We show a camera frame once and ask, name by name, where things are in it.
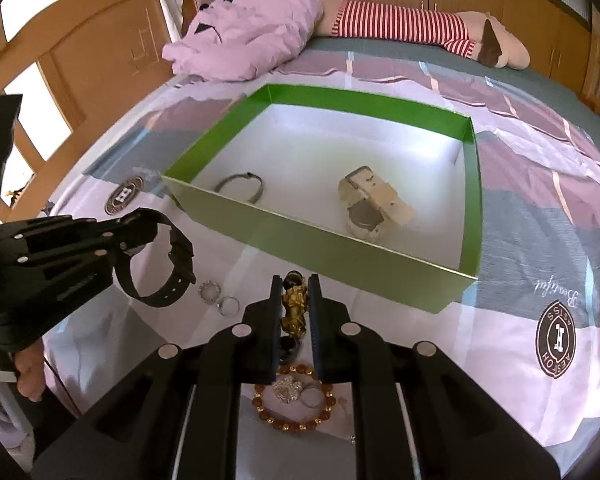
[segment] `black watch strap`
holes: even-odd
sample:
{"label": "black watch strap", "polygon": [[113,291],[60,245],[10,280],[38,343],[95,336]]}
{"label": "black watch strap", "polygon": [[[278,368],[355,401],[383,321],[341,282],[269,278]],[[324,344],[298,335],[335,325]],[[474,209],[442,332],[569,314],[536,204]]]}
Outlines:
{"label": "black watch strap", "polygon": [[193,273],[193,246],[189,239],[163,213],[151,211],[151,220],[171,227],[169,235],[171,251],[169,259],[173,271],[167,282],[161,288],[148,296],[140,296],[133,278],[131,277],[131,258],[127,253],[121,253],[116,265],[116,277],[126,294],[155,308],[162,308],[178,301],[186,292],[189,285],[196,283]]}

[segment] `circular logo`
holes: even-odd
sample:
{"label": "circular logo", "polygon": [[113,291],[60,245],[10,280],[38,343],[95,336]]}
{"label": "circular logo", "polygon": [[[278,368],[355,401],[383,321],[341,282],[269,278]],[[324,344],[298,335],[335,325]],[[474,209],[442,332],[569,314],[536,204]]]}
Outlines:
{"label": "circular logo", "polygon": [[115,215],[128,206],[133,199],[138,196],[142,190],[144,181],[141,177],[135,176],[120,184],[116,190],[111,193],[107,203],[104,205],[104,211],[108,215]]}
{"label": "circular logo", "polygon": [[571,313],[560,301],[549,305],[536,329],[536,355],[542,371],[549,377],[561,377],[573,361],[576,351],[576,327]]}

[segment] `bead bracelet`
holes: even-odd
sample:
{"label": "bead bracelet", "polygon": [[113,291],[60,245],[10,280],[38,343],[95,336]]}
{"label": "bead bracelet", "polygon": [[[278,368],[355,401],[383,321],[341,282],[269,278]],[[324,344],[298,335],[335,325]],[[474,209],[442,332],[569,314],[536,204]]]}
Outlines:
{"label": "bead bracelet", "polygon": [[305,422],[287,422],[286,420],[276,418],[264,407],[264,402],[262,401],[262,393],[266,387],[264,384],[254,384],[255,394],[251,403],[256,407],[256,410],[258,410],[258,416],[260,417],[260,420],[270,424],[274,430],[289,431],[291,433],[297,433],[298,431],[305,430],[315,430],[315,428],[318,427],[318,424],[321,424],[325,420],[329,420],[331,418],[331,410],[338,402],[333,396],[333,385],[325,384],[322,381],[319,381],[315,370],[309,368],[307,365],[282,365],[278,369],[278,375],[294,373],[308,375],[317,381],[318,384],[320,384],[320,389],[324,393],[324,409],[320,413],[320,416],[310,418]]}

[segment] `beige watch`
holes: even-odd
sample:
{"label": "beige watch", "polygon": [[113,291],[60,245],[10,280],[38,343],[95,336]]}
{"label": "beige watch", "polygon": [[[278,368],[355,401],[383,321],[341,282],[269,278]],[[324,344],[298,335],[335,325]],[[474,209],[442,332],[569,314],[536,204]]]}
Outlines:
{"label": "beige watch", "polygon": [[413,208],[368,166],[361,166],[338,183],[340,205],[347,230],[356,238],[378,240],[388,230],[401,227],[415,216]]}

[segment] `pink blanket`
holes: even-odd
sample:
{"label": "pink blanket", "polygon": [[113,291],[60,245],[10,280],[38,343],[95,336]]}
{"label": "pink blanket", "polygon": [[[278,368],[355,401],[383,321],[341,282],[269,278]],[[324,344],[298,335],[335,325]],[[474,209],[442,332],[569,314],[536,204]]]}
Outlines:
{"label": "pink blanket", "polygon": [[[246,81],[298,56],[321,16],[320,0],[216,0],[162,57],[174,74]],[[201,24],[210,28],[195,33]]]}

